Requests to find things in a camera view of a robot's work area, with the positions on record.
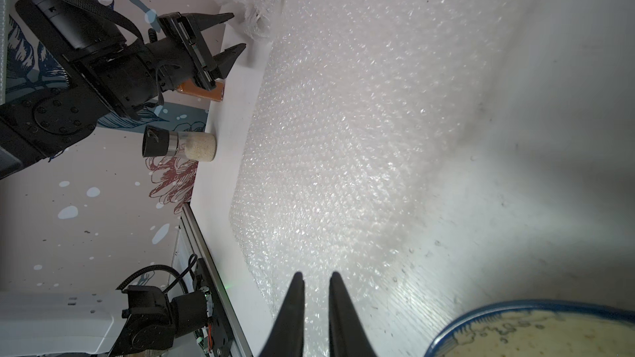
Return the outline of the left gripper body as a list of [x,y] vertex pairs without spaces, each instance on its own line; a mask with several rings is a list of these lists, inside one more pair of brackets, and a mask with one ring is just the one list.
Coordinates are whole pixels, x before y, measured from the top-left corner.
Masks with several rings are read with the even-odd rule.
[[215,61],[202,36],[205,30],[192,27],[185,15],[159,17],[166,36],[152,43],[136,41],[129,46],[111,18],[99,18],[100,32],[117,40],[119,48],[99,61],[99,95],[109,110],[121,117],[135,117],[151,100],[193,80],[211,90],[216,79]]

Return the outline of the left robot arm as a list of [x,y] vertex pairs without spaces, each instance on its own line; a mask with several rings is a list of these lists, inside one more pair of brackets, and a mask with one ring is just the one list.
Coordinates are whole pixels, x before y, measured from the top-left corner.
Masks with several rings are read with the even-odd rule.
[[142,33],[99,0],[19,0],[16,10],[40,43],[44,84],[1,107],[3,177],[84,140],[109,114],[139,122],[180,84],[213,90],[246,49],[208,48],[203,32],[228,13],[168,13]]

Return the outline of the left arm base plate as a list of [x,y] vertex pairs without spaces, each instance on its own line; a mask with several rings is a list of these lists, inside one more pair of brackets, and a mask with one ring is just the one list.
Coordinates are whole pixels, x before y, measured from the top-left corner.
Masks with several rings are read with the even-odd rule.
[[[133,279],[154,269],[176,276],[165,291],[154,286],[133,285]],[[243,356],[204,259],[192,254],[186,269],[179,273],[165,265],[137,271],[118,290],[127,295],[128,308],[122,311],[125,325],[111,356],[170,349],[175,340],[190,334],[205,356]]]

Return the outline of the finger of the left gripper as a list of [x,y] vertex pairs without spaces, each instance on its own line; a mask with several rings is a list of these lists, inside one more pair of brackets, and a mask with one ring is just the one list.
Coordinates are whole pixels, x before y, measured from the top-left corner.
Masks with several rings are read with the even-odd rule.
[[215,65],[213,66],[211,75],[213,79],[226,79],[230,74],[234,64],[239,56],[246,49],[246,44],[241,43],[227,48],[222,53],[213,56]]
[[187,13],[185,15],[190,25],[197,30],[207,30],[213,26],[223,24],[234,18],[233,13],[221,14],[203,14],[203,13]]

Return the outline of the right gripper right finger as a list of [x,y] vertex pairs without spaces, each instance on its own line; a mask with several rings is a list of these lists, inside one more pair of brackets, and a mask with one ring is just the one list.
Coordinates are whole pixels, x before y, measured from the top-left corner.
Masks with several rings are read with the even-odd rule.
[[376,357],[339,272],[329,282],[329,353],[334,357]]

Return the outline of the orange spice jar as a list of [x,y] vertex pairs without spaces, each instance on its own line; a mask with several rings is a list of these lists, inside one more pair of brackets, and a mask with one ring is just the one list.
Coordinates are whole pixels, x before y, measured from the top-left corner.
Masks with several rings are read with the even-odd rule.
[[180,84],[176,91],[181,94],[196,97],[197,99],[221,102],[224,98],[225,84],[223,81],[218,81],[211,90],[208,90],[198,87],[193,80],[188,80]]

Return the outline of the cream dinner plate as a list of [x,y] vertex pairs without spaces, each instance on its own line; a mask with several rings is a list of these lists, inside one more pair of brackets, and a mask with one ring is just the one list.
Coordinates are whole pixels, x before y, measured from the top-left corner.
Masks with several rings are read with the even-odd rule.
[[634,312],[582,302],[519,300],[451,322],[426,356],[633,356]]

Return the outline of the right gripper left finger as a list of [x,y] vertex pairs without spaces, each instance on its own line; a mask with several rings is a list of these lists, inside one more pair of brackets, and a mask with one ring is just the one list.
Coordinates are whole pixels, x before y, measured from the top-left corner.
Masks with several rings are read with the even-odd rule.
[[294,274],[260,357],[302,357],[304,353],[305,282]]

